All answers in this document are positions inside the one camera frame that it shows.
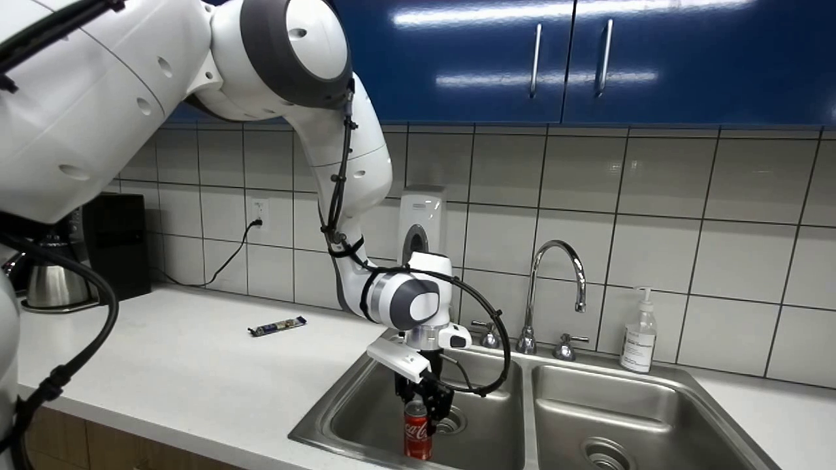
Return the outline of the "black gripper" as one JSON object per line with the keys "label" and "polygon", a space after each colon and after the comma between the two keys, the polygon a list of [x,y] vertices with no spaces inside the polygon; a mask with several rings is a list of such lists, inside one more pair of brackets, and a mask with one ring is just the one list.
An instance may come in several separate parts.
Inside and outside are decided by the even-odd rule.
{"label": "black gripper", "polygon": [[429,410],[429,433],[437,437],[438,432],[447,433],[448,428],[448,410],[454,393],[438,380],[442,373],[442,354],[429,350],[426,360],[430,364],[430,373],[420,384],[409,384],[407,380],[395,380],[395,395],[399,398],[401,407],[417,405],[420,398]]}

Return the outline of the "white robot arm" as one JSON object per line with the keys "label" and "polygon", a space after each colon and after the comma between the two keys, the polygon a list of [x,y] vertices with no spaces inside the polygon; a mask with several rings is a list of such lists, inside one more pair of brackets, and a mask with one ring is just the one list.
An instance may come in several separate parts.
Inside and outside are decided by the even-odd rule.
{"label": "white robot arm", "polygon": [[356,218],[381,204],[392,159],[326,0],[0,0],[0,240],[100,197],[170,127],[209,134],[212,158],[287,128],[307,172],[340,307],[401,331],[374,348],[424,384],[447,328],[447,287],[369,262]]}

